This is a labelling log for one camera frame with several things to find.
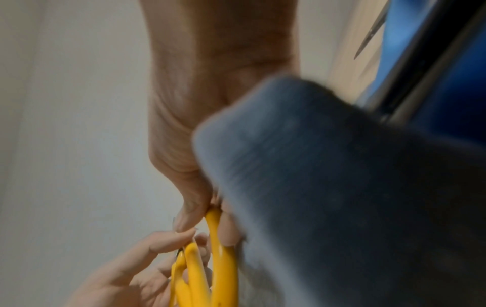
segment scissors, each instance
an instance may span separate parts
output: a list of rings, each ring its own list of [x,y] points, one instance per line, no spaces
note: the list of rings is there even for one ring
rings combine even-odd
[[[199,248],[193,240],[177,253],[172,265],[169,307],[238,307],[238,266],[234,247],[222,246],[218,239],[221,210],[212,207],[205,219],[213,254],[213,282],[210,291]],[[187,269],[189,283],[182,279]]]
[[[385,23],[386,15],[388,14],[389,8],[390,8],[390,0],[388,0],[385,3],[385,6],[382,8],[380,14],[376,18],[373,25],[371,26],[371,29],[366,34],[365,39],[363,40],[361,45],[359,45],[358,51],[354,55],[355,60],[361,54],[361,52],[365,49],[365,47],[368,45],[368,43],[371,41],[371,39],[375,36],[376,32],[378,32],[378,30],[381,28],[381,26]]]

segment scissor blade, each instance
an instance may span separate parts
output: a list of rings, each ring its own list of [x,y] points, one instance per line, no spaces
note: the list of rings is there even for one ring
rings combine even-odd
[[[373,25],[371,26],[371,29],[366,34],[365,39],[363,40],[361,45],[359,45],[358,51],[354,55],[354,59],[356,59],[361,54],[361,52],[365,49],[365,47],[368,45],[368,43],[371,41],[371,39],[375,36],[375,34],[378,32],[378,30],[381,28],[381,26],[385,23],[386,15],[388,14],[389,7],[390,7],[390,0],[388,0],[386,2],[385,6],[381,10],[380,14],[376,18]]]

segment yellow scissors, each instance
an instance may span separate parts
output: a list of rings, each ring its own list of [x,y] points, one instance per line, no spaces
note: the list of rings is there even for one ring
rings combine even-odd
[[[206,213],[213,254],[213,284],[210,291],[199,248],[193,240],[177,255],[172,265],[171,298],[179,307],[238,307],[238,267],[233,247],[222,246],[218,239],[221,210],[211,208]],[[182,279],[187,268],[189,284]]]

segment skin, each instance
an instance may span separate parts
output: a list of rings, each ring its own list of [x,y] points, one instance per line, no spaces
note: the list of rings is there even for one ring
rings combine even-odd
[[[65,307],[167,307],[169,277],[175,256],[164,259],[155,268],[145,270],[161,253],[172,252],[189,243],[195,229],[183,233],[159,231],[147,236],[129,251],[92,273],[73,294]],[[195,237],[203,258],[208,282],[211,270],[206,266],[211,257],[208,237]]]
[[[191,146],[195,129],[263,79],[295,71],[297,0],[139,0],[150,39],[149,157],[181,192],[173,228],[204,216],[215,193]],[[219,236],[241,233],[223,203]]]

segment gray fabric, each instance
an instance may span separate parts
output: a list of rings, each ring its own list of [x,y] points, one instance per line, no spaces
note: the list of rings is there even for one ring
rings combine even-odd
[[[272,80],[194,147],[288,306],[486,305],[486,163]]]

